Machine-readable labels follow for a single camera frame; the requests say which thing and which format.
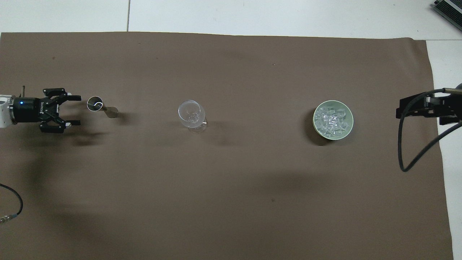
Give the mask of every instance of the wine glass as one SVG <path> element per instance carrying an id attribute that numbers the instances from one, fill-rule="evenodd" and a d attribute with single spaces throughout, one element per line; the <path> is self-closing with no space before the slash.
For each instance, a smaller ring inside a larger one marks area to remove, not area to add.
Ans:
<path id="1" fill-rule="evenodd" d="M 201 133 L 207 127 L 204 108 L 194 100 L 186 100 L 178 107 L 181 123 L 193 133 Z"/>

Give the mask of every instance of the glass base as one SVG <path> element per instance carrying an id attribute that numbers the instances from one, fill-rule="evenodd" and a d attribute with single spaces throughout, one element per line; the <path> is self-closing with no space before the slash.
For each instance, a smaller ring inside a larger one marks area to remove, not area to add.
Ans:
<path id="1" fill-rule="evenodd" d="M 198 133 L 202 133 L 206 127 L 207 127 L 207 119 L 204 119 L 204 122 L 199 127 L 189 128 L 189 131 L 198 134 Z"/>

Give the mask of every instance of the bowl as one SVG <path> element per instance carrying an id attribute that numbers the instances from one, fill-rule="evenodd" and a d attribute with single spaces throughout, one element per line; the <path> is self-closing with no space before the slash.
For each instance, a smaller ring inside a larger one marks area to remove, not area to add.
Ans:
<path id="1" fill-rule="evenodd" d="M 338 134 L 337 136 L 330 136 L 328 133 L 326 132 L 323 132 L 322 131 L 322 128 L 321 130 L 319 130 L 317 127 L 316 127 L 316 124 L 315 124 L 315 116 L 316 114 L 320 113 L 320 110 L 322 108 L 334 108 L 335 111 L 338 111 L 338 110 L 342 110 L 344 109 L 345 111 L 345 116 L 343 118 L 343 122 L 345 122 L 346 124 L 348 124 L 348 126 L 346 127 L 345 130 L 343 131 L 340 131 L 340 134 Z M 316 130 L 316 132 L 326 138 L 326 139 L 329 139 L 329 140 L 340 140 L 342 138 L 345 138 L 347 135 L 350 134 L 351 130 L 353 129 L 353 123 L 354 123 L 354 119 L 353 119 L 353 114 L 351 113 L 351 110 L 350 108 L 345 105 L 344 103 L 340 102 L 340 101 L 337 101 L 337 100 L 327 100 L 327 101 L 324 101 L 322 102 L 316 109 L 315 109 L 315 112 L 313 114 L 313 127 L 314 129 Z"/>

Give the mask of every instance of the bowl of ice cubes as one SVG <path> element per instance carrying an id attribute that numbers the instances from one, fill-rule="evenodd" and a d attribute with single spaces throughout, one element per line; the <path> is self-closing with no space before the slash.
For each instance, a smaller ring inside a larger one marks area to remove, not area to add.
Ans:
<path id="1" fill-rule="evenodd" d="M 353 114 L 348 106 L 340 101 L 324 101 L 315 110 L 313 126 L 322 137 L 340 140 L 353 129 Z"/>

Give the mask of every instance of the bowl rim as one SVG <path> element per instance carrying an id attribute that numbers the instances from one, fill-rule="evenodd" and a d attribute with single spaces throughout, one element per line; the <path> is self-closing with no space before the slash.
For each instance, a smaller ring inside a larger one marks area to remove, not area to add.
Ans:
<path id="1" fill-rule="evenodd" d="M 346 135 L 344 135 L 344 136 L 342 136 L 342 137 L 340 137 L 340 138 L 336 138 L 336 139 L 331 138 L 331 137 L 324 136 L 323 134 L 321 134 L 321 133 L 319 132 L 319 130 L 318 130 L 318 129 L 316 128 L 316 126 L 315 126 L 315 113 L 316 113 L 316 110 L 317 110 L 320 106 L 322 106 L 324 103 L 327 103 L 327 102 L 330 102 L 330 101 L 338 102 L 338 103 L 344 105 L 344 106 L 348 109 L 348 111 L 351 113 L 351 120 L 352 120 L 352 122 L 351 122 L 350 130 L 348 131 L 348 133 L 346 133 Z M 340 140 L 340 139 L 343 139 L 343 138 L 347 137 L 347 136 L 351 133 L 351 130 L 353 130 L 353 126 L 354 126 L 354 116 L 353 116 L 353 112 L 351 112 L 351 109 L 350 109 L 345 103 L 343 103 L 343 102 L 341 102 L 341 101 L 338 101 L 338 100 L 333 100 L 333 99 L 331 99 L 331 100 L 326 100 L 326 101 L 320 103 L 320 104 L 316 107 L 316 109 L 315 109 L 315 111 L 314 111 L 314 113 L 313 113 L 313 128 L 316 130 L 316 133 L 318 133 L 320 136 L 322 136 L 322 137 L 324 137 L 324 138 L 326 138 L 326 139 L 329 139 L 329 140 L 335 141 L 335 140 Z"/>

